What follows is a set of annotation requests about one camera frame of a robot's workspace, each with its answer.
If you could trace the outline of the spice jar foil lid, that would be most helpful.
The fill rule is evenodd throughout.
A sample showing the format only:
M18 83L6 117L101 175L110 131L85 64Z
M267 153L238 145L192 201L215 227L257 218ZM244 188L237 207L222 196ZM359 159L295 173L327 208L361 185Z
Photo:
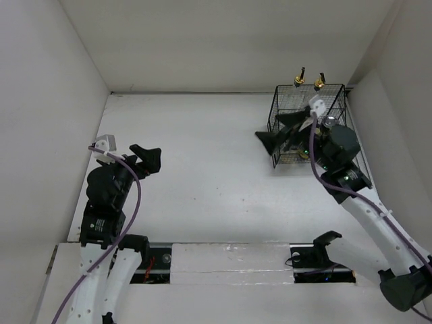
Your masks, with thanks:
M332 129L332 127L339 124L339 120L335 118L334 116L327 115L325 116L321 121L321 126L323 128L326 128L328 130Z

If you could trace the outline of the glass bottle gold pourer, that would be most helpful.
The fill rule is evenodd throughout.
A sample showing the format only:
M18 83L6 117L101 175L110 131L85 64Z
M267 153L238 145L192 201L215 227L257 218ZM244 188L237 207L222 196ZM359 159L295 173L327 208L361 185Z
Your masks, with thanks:
M302 86L305 82L305 67L301 68L301 72L294 78L294 86L296 88Z

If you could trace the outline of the glass bottle dark contents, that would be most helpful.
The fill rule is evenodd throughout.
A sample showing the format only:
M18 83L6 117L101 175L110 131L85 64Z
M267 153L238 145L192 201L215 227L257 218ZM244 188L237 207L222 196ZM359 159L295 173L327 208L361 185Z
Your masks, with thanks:
M320 93L320 90L326 85L325 74L323 72L319 73L319 77L307 88L305 94L305 101L309 101L315 95Z

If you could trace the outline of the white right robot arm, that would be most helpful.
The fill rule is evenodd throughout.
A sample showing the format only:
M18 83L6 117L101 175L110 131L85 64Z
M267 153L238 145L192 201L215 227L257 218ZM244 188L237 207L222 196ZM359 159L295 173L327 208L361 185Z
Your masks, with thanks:
M354 164L360 144L354 130L333 117L319 119L310 107L277 115L284 127L278 133L255 132L272 155L281 145L299 148L309 159L316 179L349 212L381 252L374 256L328 231L313 241L318 265L339 263L376 283L398 311L414 311L431 295L431 253L421 248L394 219L368 177Z

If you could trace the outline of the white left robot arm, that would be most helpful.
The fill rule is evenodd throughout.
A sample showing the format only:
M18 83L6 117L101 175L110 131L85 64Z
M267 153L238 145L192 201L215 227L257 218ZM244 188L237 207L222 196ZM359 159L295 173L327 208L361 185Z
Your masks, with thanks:
M67 323L116 323L117 313L135 271L150 261L146 236L129 234L140 204L127 218L123 207L132 186L141 200L141 180L161 168L161 149L129 147L117 156L101 142L90 145L99 166L87 176L87 203L80 226L80 277L62 305Z

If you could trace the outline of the metal base rail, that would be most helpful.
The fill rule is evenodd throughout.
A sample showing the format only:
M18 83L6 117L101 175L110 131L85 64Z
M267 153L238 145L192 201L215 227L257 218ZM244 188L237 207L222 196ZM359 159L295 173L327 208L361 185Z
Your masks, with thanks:
M312 244L152 244L134 284L290 285L354 284L353 271L318 258Z

